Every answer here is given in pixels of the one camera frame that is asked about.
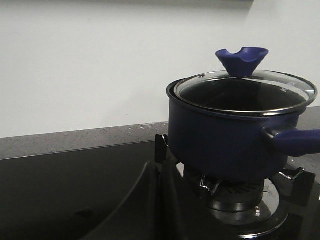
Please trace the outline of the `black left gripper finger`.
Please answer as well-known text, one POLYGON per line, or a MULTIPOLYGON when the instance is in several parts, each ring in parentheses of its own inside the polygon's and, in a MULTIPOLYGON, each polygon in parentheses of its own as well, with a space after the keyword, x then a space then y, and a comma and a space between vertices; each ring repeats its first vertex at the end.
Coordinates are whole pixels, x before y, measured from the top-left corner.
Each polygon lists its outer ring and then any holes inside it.
POLYGON ((184 226, 175 181, 176 163, 165 161, 160 173, 145 166, 126 199, 85 240, 182 240, 184 226))

